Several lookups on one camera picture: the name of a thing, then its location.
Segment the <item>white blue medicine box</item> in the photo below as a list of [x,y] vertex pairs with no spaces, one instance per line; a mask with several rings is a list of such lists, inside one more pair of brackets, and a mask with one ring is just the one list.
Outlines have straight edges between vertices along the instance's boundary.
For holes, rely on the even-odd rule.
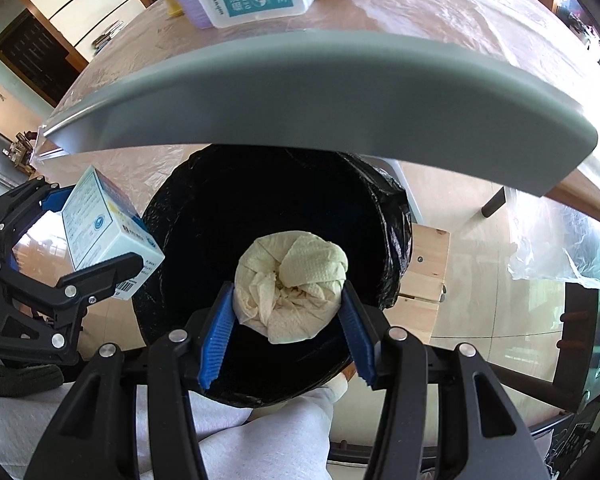
[[140,273],[117,284],[116,299],[131,299],[164,260],[129,197],[93,166],[76,182],[61,219],[76,271],[128,252],[143,258]]

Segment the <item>beige paper towel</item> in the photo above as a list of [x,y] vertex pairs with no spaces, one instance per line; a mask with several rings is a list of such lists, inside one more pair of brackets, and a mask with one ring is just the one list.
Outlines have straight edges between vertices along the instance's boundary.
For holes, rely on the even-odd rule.
[[348,266],[338,245],[309,232],[259,237],[236,268],[237,321],[270,344],[312,339],[340,308]]

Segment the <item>black lined trash bin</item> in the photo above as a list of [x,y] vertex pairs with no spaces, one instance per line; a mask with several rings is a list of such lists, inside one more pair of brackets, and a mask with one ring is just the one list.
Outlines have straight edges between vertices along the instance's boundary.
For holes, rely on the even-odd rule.
[[133,297],[147,346],[133,373],[168,398],[196,388],[201,327],[257,238],[338,245],[356,296],[378,310],[396,302],[412,255],[404,189],[355,154],[213,144],[172,171],[142,219],[164,258]]

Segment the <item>wooden stool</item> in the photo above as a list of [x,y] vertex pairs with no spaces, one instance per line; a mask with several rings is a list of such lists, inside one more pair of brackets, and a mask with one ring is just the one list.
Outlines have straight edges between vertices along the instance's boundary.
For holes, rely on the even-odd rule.
[[445,295],[450,238],[449,232],[414,224],[411,262],[396,303],[385,310],[392,325],[405,328],[424,344],[430,343]]

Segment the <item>grey sweatpants leg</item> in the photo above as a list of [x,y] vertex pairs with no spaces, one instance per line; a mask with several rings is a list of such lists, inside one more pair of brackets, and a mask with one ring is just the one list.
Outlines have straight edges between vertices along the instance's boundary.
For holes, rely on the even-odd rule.
[[[334,405],[349,381],[338,374],[325,385],[251,419],[192,392],[190,407],[204,468],[210,479],[327,479]],[[21,479],[42,434],[69,392],[69,384],[23,398],[0,397],[0,463]]]

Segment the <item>dark wooden chair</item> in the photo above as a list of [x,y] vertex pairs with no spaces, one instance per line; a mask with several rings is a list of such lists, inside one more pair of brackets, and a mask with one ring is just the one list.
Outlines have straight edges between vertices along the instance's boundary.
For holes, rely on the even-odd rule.
[[490,360],[555,479],[600,466],[600,290],[567,284],[557,327],[494,339]]

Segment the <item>grey table edge guard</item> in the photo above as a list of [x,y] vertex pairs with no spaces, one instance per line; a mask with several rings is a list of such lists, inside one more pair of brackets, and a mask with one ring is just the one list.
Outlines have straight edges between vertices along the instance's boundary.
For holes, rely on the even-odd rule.
[[416,162],[542,196],[596,148],[580,105],[507,63],[385,32],[304,30],[138,70],[50,118],[68,153],[225,143]]

